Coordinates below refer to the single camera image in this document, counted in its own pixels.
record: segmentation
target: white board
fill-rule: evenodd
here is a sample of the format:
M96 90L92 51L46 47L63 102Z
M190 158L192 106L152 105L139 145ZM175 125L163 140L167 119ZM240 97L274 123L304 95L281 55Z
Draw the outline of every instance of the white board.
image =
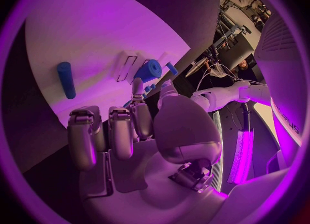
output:
M173 54L171 63L176 64L190 49L135 0L39 0L26 19L25 38L36 82L65 127L76 108L97 105L106 120L109 107L130 99L131 86L113 79L121 51L143 51L157 59ZM76 90L72 100L66 98L56 71L64 61L71 63Z

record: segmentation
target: purple light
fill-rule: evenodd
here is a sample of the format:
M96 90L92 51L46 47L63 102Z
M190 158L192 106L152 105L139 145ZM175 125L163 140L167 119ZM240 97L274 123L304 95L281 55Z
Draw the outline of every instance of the purple light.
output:
M254 132L239 131L234 161L228 183L242 184L246 181L252 161Z

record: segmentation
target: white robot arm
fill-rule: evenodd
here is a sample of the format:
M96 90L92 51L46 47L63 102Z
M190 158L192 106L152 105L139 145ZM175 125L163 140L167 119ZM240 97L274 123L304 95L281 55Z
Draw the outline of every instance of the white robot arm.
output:
M227 88L209 88L194 92L191 99L206 112L221 109L231 101L249 100L270 106L270 93L266 85L250 85L247 81L238 81Z

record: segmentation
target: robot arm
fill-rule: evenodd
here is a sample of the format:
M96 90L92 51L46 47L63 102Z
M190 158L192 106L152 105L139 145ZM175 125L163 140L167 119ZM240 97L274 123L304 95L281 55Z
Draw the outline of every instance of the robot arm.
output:
M247 81L238 81L226 88L209 88L196 91L191 99L206 112L221 109L231 101L248 102L252 100L270 106L268 87L266 85L250 85Z

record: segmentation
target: pink light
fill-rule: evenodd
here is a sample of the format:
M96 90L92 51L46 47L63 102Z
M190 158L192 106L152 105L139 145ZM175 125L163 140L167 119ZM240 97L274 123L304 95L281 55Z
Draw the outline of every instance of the pink light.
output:
M253 131L238 132L237 147L228 183L242 184L246 181L252 161L253 140Z

